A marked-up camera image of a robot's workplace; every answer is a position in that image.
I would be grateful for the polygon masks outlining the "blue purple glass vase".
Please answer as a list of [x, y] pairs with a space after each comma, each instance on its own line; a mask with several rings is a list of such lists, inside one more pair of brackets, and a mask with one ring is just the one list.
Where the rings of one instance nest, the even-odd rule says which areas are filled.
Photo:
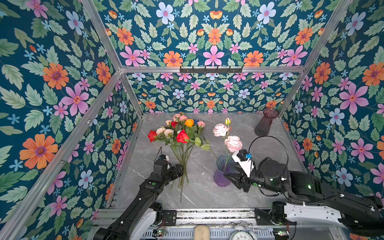
[[216, 185], [219, 187], [227, 187], [231, 184], [231, 181], [228, 180], [224, 174], [234, 173], [235, 170], [231, 166], [233, 163], [233, 158], [228, 154], [218, 157], [216, 161], [217, 169], [214, 173], [214, 182]]

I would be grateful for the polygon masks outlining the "pink peony flower stem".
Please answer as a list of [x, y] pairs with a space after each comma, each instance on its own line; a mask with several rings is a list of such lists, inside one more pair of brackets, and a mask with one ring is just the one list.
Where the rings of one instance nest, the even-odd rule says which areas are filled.
[[232, 130], [231, 123], [232, 120], [226, 118], [223, 124], [217, 124], [213, 129], [214, 136], [222, 138], [227, 148], [224, 161], [224, 170], [228, 168], [230, 162], [230, 156], [228, 155], [228, 152], [235, 153], [236, 151], [241, 150], [243, 147], [243, 143], [238, 136], [230, 135]]

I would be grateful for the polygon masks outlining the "red rose stem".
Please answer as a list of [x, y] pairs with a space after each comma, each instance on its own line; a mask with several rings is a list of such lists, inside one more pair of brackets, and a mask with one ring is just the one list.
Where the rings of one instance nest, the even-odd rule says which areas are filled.
[[180, 145], [180, 163], [186, 164], [194, 147], [210, 152], [215, 158], [217, 155], [213, 151], [211, 141], [204, 136], [202, 130], [193, 133], [190, 137], [185, 130], [178, 131], [176, 137]]

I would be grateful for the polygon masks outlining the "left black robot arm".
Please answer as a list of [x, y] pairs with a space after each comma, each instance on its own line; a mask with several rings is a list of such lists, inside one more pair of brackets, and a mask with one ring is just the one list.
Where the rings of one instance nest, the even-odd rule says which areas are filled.
[[108, 228], [100, 228], [94, 240], [139, 240], [147, 229], [162, 219], [162, 205], [156, 200], [164, 187], [184, 175], [184, 167], [171, 165], [165, 155], [154, 163], [149, 178], [140, 185], [139, 192], [129, 207]]

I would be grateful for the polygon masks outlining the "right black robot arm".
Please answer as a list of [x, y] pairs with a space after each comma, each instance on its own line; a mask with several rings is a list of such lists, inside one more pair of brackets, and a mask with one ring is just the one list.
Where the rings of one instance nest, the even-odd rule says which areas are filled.
[[354, 196], [313, 175], [289, 171], [286, 165], [271, 158], [265, 158], [249, 174], [240, 163], [231, 166], [235, 172], [224, 176], [238, 189], [248, 192], [255, 186], [287, 198], [286, 202], [273, 202], [269, 212], [255, 211], [256, 215], [263, 214], [266, 221], [277, 225], [338, 225], [362, 237], [384, 234], [384, 217], [380, 213], [384, 206], [376, 196]]

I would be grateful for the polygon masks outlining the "dark purple glass vase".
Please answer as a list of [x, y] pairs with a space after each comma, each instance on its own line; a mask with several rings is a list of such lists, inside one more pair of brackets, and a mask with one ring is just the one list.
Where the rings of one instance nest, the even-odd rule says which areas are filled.
[[267, 136], [270, 132], [272, 122], [279, 116], [279, 112], [273, 108], [265, 108], [263, 117], [255, 127], [255, 134], [259, 137]]

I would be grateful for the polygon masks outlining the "mixed flower bunch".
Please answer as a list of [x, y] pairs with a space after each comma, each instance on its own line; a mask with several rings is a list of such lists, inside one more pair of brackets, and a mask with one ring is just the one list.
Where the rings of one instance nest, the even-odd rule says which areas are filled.
[[151, 142], [158, 141], [169, 146], [179, 164], [184, 168], [178, 185], [181, 192], [184, 190], [184, 183], [189, 183], [187, 167], [192, 150], [195, 147], [205, 151], [211, 150], [210, 141], [204, 137], [205, 126], [203, 121], [196, 122], [181, 113], [174, 115], [171, 120], [166, 121], [164, 126], [155, 131], [151, 130], [148, 134]]

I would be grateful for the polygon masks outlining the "white alarm clock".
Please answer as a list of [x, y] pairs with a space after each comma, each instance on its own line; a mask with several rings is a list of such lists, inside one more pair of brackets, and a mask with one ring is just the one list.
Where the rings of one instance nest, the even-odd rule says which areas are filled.
[[234, 226], [234, 232], [229, 240], [258, 240], [257, 235], [253, 231], [247, 231], [242, 225]]

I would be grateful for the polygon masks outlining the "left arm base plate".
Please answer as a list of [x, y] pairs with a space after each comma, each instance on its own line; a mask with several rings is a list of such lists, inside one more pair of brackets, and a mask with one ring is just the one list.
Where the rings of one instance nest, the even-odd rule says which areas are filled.
[[160, 225], [175, 226], [177, 221], [177, 210], [161, 210], [157, 211], [155, 222], [152, 227], [159, 227]]

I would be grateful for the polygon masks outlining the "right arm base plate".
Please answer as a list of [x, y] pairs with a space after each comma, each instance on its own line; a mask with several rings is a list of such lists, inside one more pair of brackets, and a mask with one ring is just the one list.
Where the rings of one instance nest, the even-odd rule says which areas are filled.
[[284, 205], [273, 205], [271, 209], [254, 209], [255, 220], [258, 226], [294, 226], [296, 222], [289, 221], [284, 212]]

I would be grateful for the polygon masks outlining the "aluminium mounting rail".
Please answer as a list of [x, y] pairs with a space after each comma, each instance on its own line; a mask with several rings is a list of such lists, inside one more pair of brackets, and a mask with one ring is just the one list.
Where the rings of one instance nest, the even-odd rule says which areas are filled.
[[[232, 208], [232, 209], [174, 209], [177, 210], [177, 221], [175, 226], [183, 225], [226, 225], [241, 222], [248, 222], [257, 225], [253, 208]], [[291, 209], [287, 219], [296, 222], [298, 225], [316, 226], [338, 226], [341, 223], [338, 219], [341, 214], [335, 210], [327, 210], [322, 207], [320, 210], [310, 208]]]

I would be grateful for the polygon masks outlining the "black hook rail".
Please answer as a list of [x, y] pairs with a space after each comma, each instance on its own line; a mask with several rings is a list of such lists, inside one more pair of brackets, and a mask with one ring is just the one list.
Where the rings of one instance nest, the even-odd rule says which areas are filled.
[[186, 74], [236, 74], [241, 73], [243, 71], [243, 67], [226, 67], [226, 66], [216, 66], [216, 67], [180, 67], [180, 73]]

